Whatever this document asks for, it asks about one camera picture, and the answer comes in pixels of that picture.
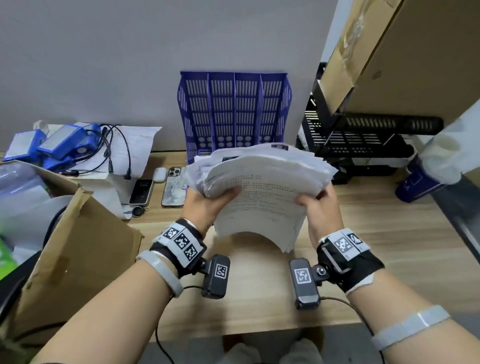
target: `wrist mount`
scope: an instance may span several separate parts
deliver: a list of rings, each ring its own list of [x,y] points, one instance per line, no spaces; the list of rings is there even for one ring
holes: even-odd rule
[[[343,292],[362,279],[385,268],[370,247],[352,230],[336,231],[319,241],[318,264],[310,267],[305,258],[290,261],[290,273],[295,288],[297,309],[316,308],[320,304],[317,287],[322,282],[337,284]]]
[[[227,292],[230,259],[215,254],[211,259],[202,257],[207,247],[201,233],[186,219],[179,219],[169,225],[153,239],[151,251],[167,258],[178,271],[179,277],[197,272],[205,275],[202,296],[223,298]]]

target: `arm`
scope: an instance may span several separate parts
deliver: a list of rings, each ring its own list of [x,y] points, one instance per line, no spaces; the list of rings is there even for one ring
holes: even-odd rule
[[[344,228],[331,184],[318,200],[303,195],[297,203],[307,208],[309,236],[315,249],[320,239]],[[386,269],[377,270],[373,283],[355,289],[348,299],[360,310],[375,334],[433,306]],[[384,354],[391,364],[473,364],[480,357],[480,341],[448,319],[392,345]]]
[[[205,236],[220,210],[239,193],[209,200],[188,189],[181,217]],[[173,263],[161,258],[178,277]],[[139,260],[78,311],[31,363],[136,363],[172,296],[170,287]]]

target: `mounting screw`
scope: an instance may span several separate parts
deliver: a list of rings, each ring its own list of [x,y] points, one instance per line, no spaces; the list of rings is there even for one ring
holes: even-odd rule
[[[317,274],[320,276],[320,277],[325,277],[327,275],[327,271],[325,268],[323,267],[317,267]]]

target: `cardboard box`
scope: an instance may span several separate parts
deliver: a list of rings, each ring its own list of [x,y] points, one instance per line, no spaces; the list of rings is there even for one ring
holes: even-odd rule
[[[480,2],[354,0],[320,81],[344,112],[453,122],[480,97]]]
[[[73,199],[2,326],[3,336],[8,338],[42,325],[67,321],[135,262],[143,237],[79,184],[34,168],[53,194],[72,194]],[[45,343],[55,331],[45,331],[24,341]]]

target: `forearm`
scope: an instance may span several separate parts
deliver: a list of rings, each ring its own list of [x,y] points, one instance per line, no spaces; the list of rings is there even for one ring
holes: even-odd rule
[[[78,311],[32,363],[136,363],[170,297],[162,277],[139,260]]]
[[[348,295],[375,334],[433,305],[387,270],[375,272],[373,283]],[[477,363],[480,341],[452,319],[434,325],[384,350],[391,364]]]

